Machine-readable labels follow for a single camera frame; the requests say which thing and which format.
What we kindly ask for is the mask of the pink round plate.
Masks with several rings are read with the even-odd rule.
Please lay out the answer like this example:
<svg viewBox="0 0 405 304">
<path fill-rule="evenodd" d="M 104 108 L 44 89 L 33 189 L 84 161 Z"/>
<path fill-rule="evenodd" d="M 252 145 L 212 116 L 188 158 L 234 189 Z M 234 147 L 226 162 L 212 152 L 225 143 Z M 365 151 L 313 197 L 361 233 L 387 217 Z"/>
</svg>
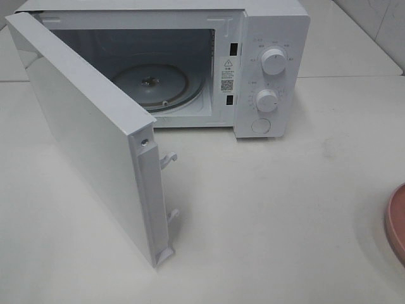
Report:
<svg viewBox="0 0 405 304">
<path fill-rule="evenodd" d="M 390 195 L 384 225 L 387 240 L 397 259 L 404 265 L 404 184 Z"/>
</svg>

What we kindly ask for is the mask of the round white door button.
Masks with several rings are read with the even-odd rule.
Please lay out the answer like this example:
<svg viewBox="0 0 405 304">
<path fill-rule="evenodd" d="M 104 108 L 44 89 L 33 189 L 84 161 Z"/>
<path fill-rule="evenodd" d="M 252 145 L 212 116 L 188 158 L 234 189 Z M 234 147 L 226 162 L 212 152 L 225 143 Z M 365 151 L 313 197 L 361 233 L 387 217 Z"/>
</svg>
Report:
<svg viewBox="0 0 405 304">
<path fill-rule="evenodd" d="M 259 118 L 251 125 L 252 131 L 258 134 L 266 134 L 271 129 L 271 123 L 268 119 Z"/>
</svg>

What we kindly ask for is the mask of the upper white power knob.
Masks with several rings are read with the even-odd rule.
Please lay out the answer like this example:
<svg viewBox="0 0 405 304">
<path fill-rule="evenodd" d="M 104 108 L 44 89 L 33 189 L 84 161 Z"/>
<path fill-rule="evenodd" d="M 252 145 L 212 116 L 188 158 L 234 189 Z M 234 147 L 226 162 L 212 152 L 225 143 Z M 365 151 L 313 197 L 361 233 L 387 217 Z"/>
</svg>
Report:
<svg viewBox="0 0 405 304">
<path fill-rule="evenodd" d="M 264 50 L 259 58 L 262 71 L 267 75 L 278 75 L 285 70 L 287 65 L 287 54 L 279 46 L 272 46 Z"/>
</svg>

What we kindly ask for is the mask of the white timer knob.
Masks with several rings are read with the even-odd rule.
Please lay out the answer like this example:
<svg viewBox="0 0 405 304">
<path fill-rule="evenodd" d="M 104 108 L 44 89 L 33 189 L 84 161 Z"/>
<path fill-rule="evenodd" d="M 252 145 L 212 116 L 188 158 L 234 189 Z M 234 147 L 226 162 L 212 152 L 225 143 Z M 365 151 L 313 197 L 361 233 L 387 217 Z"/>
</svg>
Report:
<svg viewBox="0 0 405 304">
<path fill-rule="evenodd" d="M 257 93 L 256 106 L 258 111 L 269 113 L 277 109 L 279 98 L 277 93 L 271 89 L 264 89 Z"/>
</svg>

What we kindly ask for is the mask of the white microwave oven body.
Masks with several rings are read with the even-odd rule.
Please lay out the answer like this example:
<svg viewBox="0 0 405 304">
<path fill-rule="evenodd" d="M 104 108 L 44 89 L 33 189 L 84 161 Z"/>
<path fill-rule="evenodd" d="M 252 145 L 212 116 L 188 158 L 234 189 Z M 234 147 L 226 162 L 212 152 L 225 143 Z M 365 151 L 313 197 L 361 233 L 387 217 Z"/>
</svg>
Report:
<svg viewBox="0 0 405 304">
<path fill-rule="evenodd" d="M 285 132 L 310 23 L 298 1 L 27 1 L 17 13 L 31 14 L 110 81 L 149 63 L 204 75 L 188 103 L 145 109 L 155 128 L 231 127 L 238 138 Z M 259 58 L 272 46 L 287 54 L 285 70 L 273 76 Z M 264 89 L 279 98 L 269 113 L 256 106 Z M 252 131 L 259 118 L 270 121 L 268 133 Z"/>
</svg>

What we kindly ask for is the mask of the white microwave door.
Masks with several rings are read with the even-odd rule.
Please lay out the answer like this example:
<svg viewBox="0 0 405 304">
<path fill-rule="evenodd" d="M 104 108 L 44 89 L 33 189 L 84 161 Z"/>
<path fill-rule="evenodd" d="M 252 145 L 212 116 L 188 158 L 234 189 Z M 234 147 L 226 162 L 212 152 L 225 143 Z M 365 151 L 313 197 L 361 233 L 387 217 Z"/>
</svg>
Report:
<svg viewBox="0 0 405 304">
<path fill-rule="evenodd" d="M 146 260 L 173 254 L 154 117 L 29 13 L 6 19 L 49 129 Z"/>
</svg>

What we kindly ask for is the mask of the glass microwave turntable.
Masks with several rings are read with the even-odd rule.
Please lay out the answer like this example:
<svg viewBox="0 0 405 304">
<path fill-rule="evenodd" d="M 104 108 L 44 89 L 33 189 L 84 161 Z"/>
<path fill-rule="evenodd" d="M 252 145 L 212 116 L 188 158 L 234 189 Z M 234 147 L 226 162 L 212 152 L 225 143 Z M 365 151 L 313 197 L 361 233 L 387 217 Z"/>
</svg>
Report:
<svg viewBox="0 0 405 304">
<path fill-rule="evenodd" d="M 205 76 L 175 65 L 149 63 L 116 74 L 111 81 L 149 112 L 182 106 L 199 95 Z"/>
</svg>

